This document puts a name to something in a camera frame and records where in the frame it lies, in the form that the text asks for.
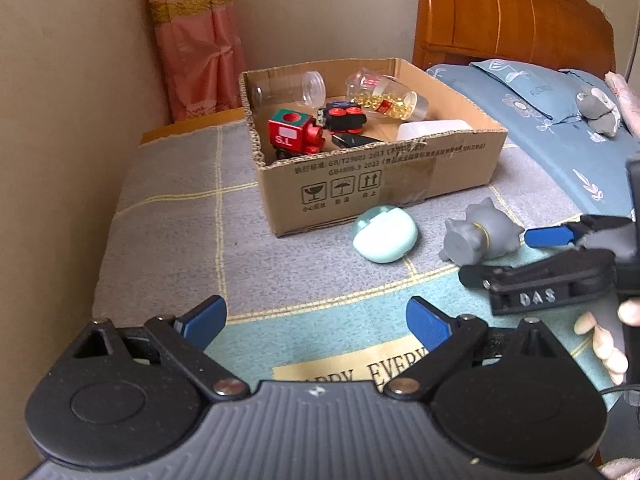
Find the person's right hand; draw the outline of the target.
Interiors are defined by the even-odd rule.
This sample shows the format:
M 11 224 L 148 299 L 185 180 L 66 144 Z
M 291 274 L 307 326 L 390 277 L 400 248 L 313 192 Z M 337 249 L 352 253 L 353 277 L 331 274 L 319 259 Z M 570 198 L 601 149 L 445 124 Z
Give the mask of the person's right hand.
M 579 315 L 574 324 L 576 335 L 590 334 L 592 336 L 592 351 L 600 360 L 612 383 L 621 385 L 629 368 L 625 345 L 616 341 L 608 318 L 614 315 L 617 323 L 630 327 L 639 326 L 639 298 L 634 297 L 619 300 L 616 295 L 593 301 L 590 309 Z

